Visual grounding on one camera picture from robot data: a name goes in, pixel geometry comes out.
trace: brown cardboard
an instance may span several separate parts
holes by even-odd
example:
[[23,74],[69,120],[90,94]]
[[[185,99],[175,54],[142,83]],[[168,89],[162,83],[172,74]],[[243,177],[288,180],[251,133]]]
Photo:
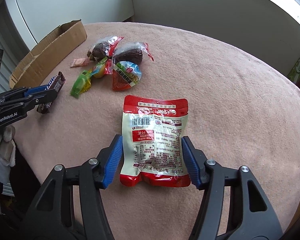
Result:
[[40,86],[50,72],[86,39],[81,20],[55,28],[20,61],[10,76],[10,88]]

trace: pink fabric surface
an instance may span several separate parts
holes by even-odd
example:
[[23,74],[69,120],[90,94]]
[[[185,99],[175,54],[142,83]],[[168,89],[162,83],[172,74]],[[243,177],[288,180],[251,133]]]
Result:
[[[185,135],[208,158],[221,165],[247,165],[266,192],[285,230],[300,200],[300,90],[287,78],[248,53],[212,38],[179,29],[137,23],[85,25],[88,38],[46,78],[66,77],[51,113],[36,110],[15,124],[16,143],[42,183],[58,163],[81,165],[108,147],[121,133],[122,108],[128,94],[186,98],[189,119]],[[140,83],[112,91],[112,78],[92,80],[75,99],[71,87],[83,68],[69,68],[85,57],[98,38],[124,36],[149,43],[154,62],[140,65]],[[114,182],[101,195],[116,239],[188,239],[203,192]],[[80,213],[78,194],[76,214]],[[220,233],[225,232],[229,191],[225,191]]]

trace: snack package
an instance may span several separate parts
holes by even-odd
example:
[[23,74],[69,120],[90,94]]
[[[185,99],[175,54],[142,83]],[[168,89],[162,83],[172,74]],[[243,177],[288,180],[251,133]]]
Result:
[[107,57],[104,57],[100,60],[91,70],[91,75],[95,78],[102,78],[105,74],[105,69],[109,60]]
[[295,63],[293,69],[289,72],[287,78],[294,84],[296,84],[300,79],[300,58]]
[[153,61],[148,43],[139,41],[126,43],[114,52],[112,56],[113,65],[120,61],[129,61],[140,66],[144,54],[148,55]]
[[[63,73],[59,71],[58,76],[52,77],[50,82],[47,84],[47,86],[44,90],[54,89],[57,91],[57,93],[59,93],[61,88],[65,84],[65,82],[66,82],[66,79],[65,79]],[[38,105],[37,112],[39,112],[41,114],[49,113],[50,112],[49,108],[51,107],[52,103],[53,103],[53,101]]]
[[82,71],[77,80],[74,82],[70,91],[70,95],[79,98],[79,94],[87,91],[91,87],[90,83],[91,73],[89,71]]
[[113,67],[112,89],[114,91],[126,90],[138,84],[141,71],[138,65],[128,61],[118,62]]
[[[118,45],[123,37],[112,36],[98,40],[87,52],[87,57],[90,60],[96,60],[104,57],[112,57],[115,47]],[[106,65],[105,74],[112,74],[111,61]]]
[[153,186],[187,187],[181,137],[188,101],[128,95],[124,99],[122,137],[124,164],[120,182],[128,187],[145,181]]
[[70,67],[81,67],[81,66],[87,66],[90,62],[93,62],[88,57],[86,58],[75,58],[71,64]]

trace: chocolate bar wrapper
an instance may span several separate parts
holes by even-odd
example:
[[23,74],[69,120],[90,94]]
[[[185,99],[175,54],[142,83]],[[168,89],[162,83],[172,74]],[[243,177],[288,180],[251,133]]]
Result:
[[[57,93],[59,93],[65,82],[66,82],[66,79],[65,79],[64,75],[62,74],[62,72],[59,72],[58,76],[51,78],[51,80],[50,80],[49,84],[47,85],[47,87],[45,88],[45,90],[54,89],[57,91]],[[51,107],[52,103],[53,103],[53,101],[38,105],[37,112],[39,112],[41,114],[49,113],[50,112],[49,108]]]

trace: small pink packet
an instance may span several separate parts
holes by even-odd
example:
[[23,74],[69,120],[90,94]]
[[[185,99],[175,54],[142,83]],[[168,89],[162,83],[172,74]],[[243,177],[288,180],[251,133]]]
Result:
[[80,67],[80,66],[87,66],[90,62],[93,62],[88,57],[86,58],[75,58],[71,64],[70,67]]

